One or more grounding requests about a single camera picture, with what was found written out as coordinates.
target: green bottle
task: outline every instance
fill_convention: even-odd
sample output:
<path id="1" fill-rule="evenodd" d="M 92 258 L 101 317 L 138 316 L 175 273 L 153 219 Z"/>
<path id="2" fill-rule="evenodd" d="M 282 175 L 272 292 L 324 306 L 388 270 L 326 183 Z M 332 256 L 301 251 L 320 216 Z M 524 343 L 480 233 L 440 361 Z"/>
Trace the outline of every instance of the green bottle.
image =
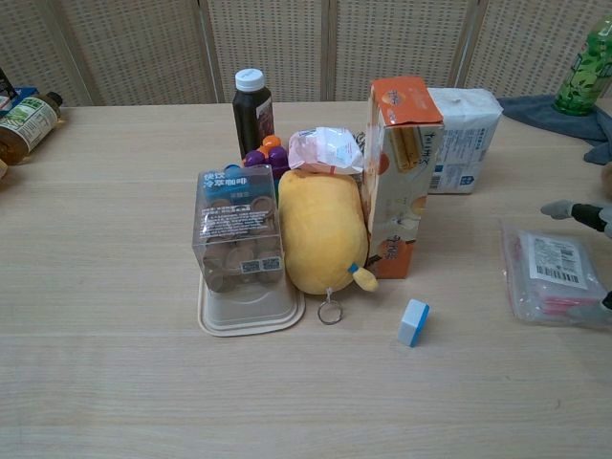
<path id="1" fill-rule="evenodd" d="M 553 107 L 566 115 L 588 115 L 612 77 L 612 14 L 598 22 L 558 89 Z"/>

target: plush toy beak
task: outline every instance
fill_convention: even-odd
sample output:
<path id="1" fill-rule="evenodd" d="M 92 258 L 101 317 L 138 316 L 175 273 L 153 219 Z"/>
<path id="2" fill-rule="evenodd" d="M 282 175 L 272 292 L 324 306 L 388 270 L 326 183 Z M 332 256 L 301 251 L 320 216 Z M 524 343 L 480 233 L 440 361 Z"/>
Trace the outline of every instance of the plush toy beak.
<path id="1" fill-rule="evenodd" d="M 353 275 L 357 285 L 367 292 L 374 292 L 379 288 L 379 281 L 376 280 L 376 277 L 368 270 L 357 266 L 357 263 L 353 263 L 349 267 L 348 272 Z"/>

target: wooden table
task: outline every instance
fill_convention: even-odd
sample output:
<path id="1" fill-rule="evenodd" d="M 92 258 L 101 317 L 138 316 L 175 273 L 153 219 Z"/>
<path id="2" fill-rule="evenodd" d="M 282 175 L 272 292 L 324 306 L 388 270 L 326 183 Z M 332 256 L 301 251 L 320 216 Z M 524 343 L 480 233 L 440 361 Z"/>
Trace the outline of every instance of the wooden table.
<path id="1" fill-rule="evenodd" d="M 365 104 L 274 106 L 277 131 L 346 125 Z M 539 214 L 602 199 L 586 143 L 503 119 L 471 196 L 431 196 L 408 280 L 310 299 L 290 330 L 240 339 L 196 322 L 201 170 L 235 162 L 228 105 L 66 110 L 0 181 L 0 456 L 595 458 L 612 450 L 612 337 L 516 320 L 499 220 L 612 243 Z M 396 341 L 407 301 L 432 314 Z"/>

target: gray cloth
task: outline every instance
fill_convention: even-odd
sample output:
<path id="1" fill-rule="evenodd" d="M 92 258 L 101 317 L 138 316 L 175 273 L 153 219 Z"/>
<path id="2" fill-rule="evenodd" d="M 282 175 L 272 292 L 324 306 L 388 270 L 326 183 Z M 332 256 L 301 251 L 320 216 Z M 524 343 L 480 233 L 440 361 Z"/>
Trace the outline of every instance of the gray cloth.
<path id="1" fill-rule="evenodd" d="M 594 148 L 584 155 L 588 163 L 612 161 L 612 118 L 597 107 L 585 117 L 563 115 L 553 108 L 554 100 L 555 96 L 524 96 L 501 98 L 499 103 L 508 118 L 589 142 Z"/>

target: eraser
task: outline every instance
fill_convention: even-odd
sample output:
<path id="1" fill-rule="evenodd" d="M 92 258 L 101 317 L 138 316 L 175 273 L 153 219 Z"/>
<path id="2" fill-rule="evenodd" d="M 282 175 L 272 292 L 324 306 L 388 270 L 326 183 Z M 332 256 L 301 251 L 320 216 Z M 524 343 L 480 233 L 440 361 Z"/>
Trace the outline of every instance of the eraser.
<path id="1" fill-rule="evenodd" d="M 418 299 L 411 299 L 405 307 L 398 340 L 406 346 L 414 347 L 429 314 L 429 305 Z"/>

